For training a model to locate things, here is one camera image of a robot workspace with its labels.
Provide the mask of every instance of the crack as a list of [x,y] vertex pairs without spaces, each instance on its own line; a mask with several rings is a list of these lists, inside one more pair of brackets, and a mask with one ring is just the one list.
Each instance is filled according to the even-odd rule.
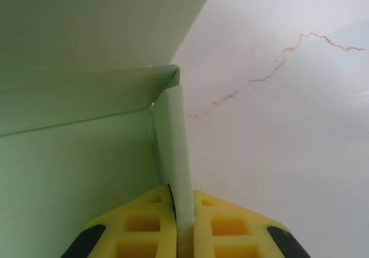
[[332,46],[335,46],[337,48],[340,48],[346,52],[349,52],[349,51],[352,51],[352,50],[355,50],[355,51],[366,51],[366,49],[364,48],[357,48],[357,47],[344,47],[342,45],[338,45],[336,43],[333,43],[327,36],[325,35],[319,35],[317,33],[314,33],[314,32],[310,32],[309,34],[300,34],[299,35],[299,38],[298,38],[298,42],[295,46],[293,47],[287,47],[287,48],[284,48],[282,51],[281,51],[281,56],[282,56],[282,61],[281,63],[279,63],[274,69],[273,71],[265,76],[264,78],[257,78],[257,79],[249,79],[248,80],[248,83],[251,83],[251,82],[262,82],[262,81],[266,81],[267,79],[271,78],[272,76],[275,75],[275,73],[283,67],[283,65],[286,63],[286,58],[285,58],[285,54],[288,53],[288,52],[292,52],[294,50],[296,50],[302,43],[302,40],[303,38],[306,38],[306,37],[317,37],[317,38],[320,38],[320,39],[324,39],[329,45],[332,45]]
[[[308,34],[301,33],[299,35],[298,42],[296,43],[296,45],[294,45],[292,47],[286,47],[281,51],[282,61],[273,69],[273,71],[269,75],[266,75],[263,78],[249,79],[247,81],[247,83],[250,84],[252,82],[264,82],[264,81],[267,81],[269,78],[272,78],[276,74],[276,72],[278,72],[278,70],[280,68],[282,68],[283,65],[285,65],[285,63],[286,63],[286,57],[285,57],[286,54],[296,50],[302,44],[303,39],[308,38],[308,37],[317,37],[317,38],[320,38],[320,39],[324,39],[324,41],[327,42],[329,45],[340,48],[340,49],[342,49],[346,52],[349,52],[349,51],[366,51],[367,50],[365,48],[344,47],[342,45],[339,45],[337,43],[332,42],[327,36],[319,35],[319,34],[314,33],[314,32],[310,32]],[[189,118],[205,117],[205,116],[207,116],[208,114],[211,113],[211,111],[214,109],[214,107],[221,106],[223,103],[226,103],[228,100],[236,97],[239,93],[240,93],[240,91],[234,90],[232,93],[227,94],[226,96],[224,96],[220,101],[213,101],[212,104],[209,106],[209,108],[206,110],[205,113],[203,113],[203,114],[192,114],[192,115],[188,115],[188,117]]]
[[192,115],[189,115],[189,118],[205,117],[213,110],[214,107],[220,106],[220,105],[226,103],[230,99],[236,97],[239,93],[240,93],[239,91],[234,90],[232,93],[225,95],[220,101],[213,101],[212,104],[209,106],[208,110],[206,110],[206,112],[203,113],[202,115],[192,114]]

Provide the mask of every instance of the box flap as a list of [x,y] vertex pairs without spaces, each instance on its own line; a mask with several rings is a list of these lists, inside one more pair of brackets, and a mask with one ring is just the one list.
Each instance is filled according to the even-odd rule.
[[150,107],[177,66],[78,73],[0,67],[0,136]]
[[1,0],[0,59],[100,71],[171,62],[206,0]]
[[152,107],[161,172],[171,186],[177,222],[177,255],[193,256],[194,205],[181,85],[162,92]]

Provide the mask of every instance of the black rubber edge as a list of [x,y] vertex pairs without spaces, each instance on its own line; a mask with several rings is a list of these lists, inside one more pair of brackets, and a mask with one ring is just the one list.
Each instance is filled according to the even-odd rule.
[[310,258],[290,232],[275,226],[269,226],[267,230],[285,258]]
[[88,258],[105,229],[104,225],[95,225],[82,231],[62,255],[62,258]]
[[172,188],[171,185],[168,183],[169,186],[169,191],[171,193],[171,198],[172,198],[172,208],[173,208],[173,212],[174,212],[174,217],[175,219],[177,219],[177,213],[175,212],[175,205],[174,205],[174,198],[173,198],[173,193],[172,193]]

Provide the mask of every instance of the yellow foam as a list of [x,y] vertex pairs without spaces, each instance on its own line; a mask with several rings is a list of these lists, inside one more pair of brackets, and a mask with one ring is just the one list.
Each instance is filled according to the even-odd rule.
[[281,223],[201,191],[194,207],[195,258],[284,258],[266,229]]
[[89,258],[175,258],[176,222],[164,185],[90,223],[106,229]]

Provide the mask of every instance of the white wall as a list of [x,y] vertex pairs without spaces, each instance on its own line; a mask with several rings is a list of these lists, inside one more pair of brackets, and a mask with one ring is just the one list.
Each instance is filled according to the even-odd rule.
[[193,187],[369,253],[369,0],[208,0],[182,68]]

